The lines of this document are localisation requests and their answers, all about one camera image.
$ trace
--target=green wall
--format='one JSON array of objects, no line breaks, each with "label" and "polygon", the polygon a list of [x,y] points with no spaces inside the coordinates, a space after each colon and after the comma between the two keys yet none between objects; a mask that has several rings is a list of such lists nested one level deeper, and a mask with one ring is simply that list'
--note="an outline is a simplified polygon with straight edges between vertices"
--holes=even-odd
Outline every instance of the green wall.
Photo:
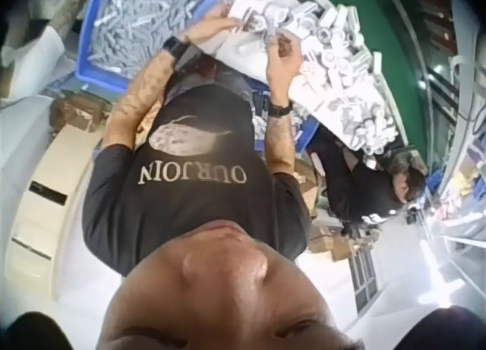
[{"label": "green wall", "polygon": [[375,0],[330,0],[333,4],[354,5],[367,47],[383,54],[383,75],[402,116],[409,143],[427,157],[427,138],[418,81],[386,15]]}]

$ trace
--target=tattooed arm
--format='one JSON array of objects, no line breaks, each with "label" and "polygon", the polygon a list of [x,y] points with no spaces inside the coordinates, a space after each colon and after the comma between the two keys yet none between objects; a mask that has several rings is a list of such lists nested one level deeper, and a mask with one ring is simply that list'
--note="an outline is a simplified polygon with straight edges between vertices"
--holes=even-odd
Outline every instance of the tattooed arm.
[{"label": "tattooed arm", "polygon": [[160,52],[128,86],[127,93],[113,106],[106,123],[103,148],[121,144],[134,149],[138,125],[158,98],[174,72],[174,58]]},{"label": "tattooed arm", "polygon": [[[289,34],[269,39],[267,79],[272,104],[280,107],[289,105],[289,88],[302,64],[300,43]],[[271,173],[293,175],[295,167],[295,146],[292,136],[290,115],[268,119],[265,134],[265,159]]]},{"label": "tattooed arm", "polygon": [[[183,43],[199,44],[223,30],[237,26],[237,22],[226,18],[228,5],[220,2],[209,10],[203,19],[189,27],[180,36]],[[121,144],[134,149],[135,137],[140,123],[153,107],[157,113],[163,101],[156,104],[165,92],[174,72],[174,58],[162,51],[145,66],[128,86],[128,91],[113,107],[106,123],[103,148]]]}]

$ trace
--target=black t-shirt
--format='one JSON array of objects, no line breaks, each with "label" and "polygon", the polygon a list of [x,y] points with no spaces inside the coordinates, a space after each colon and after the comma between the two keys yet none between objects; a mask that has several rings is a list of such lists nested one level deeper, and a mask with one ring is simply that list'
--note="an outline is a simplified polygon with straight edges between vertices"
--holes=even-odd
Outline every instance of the black t-shirt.
[{"label": "black t-shirt", "polygon": [[136,152],[114,145],[94,163],[84,240],[128,275],[162,244],[226,219],[290,260],[306,247],[309,212],[291,175],[271,175],[254,152],[251,108],[210,85],[164,106]]},{"label": "black t-shirt", "polygon": [[354,190],[350,200],[353,219],[379,224],[394,216],[403,206],[393,189],[393,176],[369,169],[359,162],[353,169]]}]

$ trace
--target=brown cardboard box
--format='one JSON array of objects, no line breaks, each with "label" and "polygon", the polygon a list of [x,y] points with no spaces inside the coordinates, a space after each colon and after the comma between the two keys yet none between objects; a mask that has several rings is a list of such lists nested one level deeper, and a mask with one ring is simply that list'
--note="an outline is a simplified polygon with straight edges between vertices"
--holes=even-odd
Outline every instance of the brown cardboard box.
[{"label": "brown cardboard box", "polygon": [[108,101],[81,91],[65,91],[65,97],[56,99],[51,108],[51,126],[60,130],[70,124],[83,131],[94,132],[104,119],[103,109]]},{"label": "brown cardboard box", "polygon": [[327,228],[313,225],[309,237],[309,250],[312,253],[325,253],[334,248],[333,234]]},{"label": "brown cardboard box", "polygon": [[314,167],[302,159],[295,160],[294,176],[300,184],[305,205],[312,213],[320,190],[320,179],[317,178]]},{"label": "brown cardboard box", "polygon": [[349,259],[356,255],[356,250],[352,240],[336,236],[334,238],[333,261]]}]

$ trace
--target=black smartwatch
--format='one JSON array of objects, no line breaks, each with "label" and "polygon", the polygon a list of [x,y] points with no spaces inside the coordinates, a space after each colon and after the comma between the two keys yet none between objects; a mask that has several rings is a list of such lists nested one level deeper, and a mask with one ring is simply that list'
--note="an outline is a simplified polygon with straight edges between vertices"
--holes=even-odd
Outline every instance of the black smartwatch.
[{"label": "black smartwatch", "polygon": [[177,37],[171,36],[164,42],[162,49],[169,52],[169,54],[174,57],[175,63],[177,63],[181,60],[190,45],[190,43],[183,43]]},{"label": "black smartwatch", "polygon": [[283,116],[287,116],[292,110],[294,109],[294,106],[292,102],[289,101],[289,105],[284,107],[284,106],[275,106],[272,101],[269,101],[268,103],[268,115],[269,117],[274,117],[274,118],[281,118]]}]

